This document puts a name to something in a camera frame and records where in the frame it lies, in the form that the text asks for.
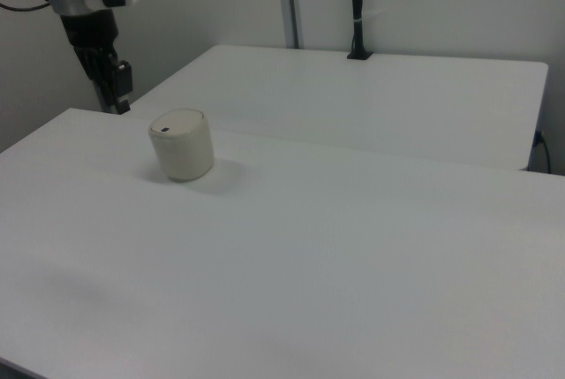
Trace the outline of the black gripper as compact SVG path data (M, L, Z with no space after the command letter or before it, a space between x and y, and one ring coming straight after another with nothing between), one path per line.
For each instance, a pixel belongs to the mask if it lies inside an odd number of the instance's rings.
M111 94L118 114L130 110L129 95L133 91L132 67L120 61L112 67L112 46L118 37L113 11L95 11L81 16L61 16L67 38L87 77L97 86L108 83L111 74Z

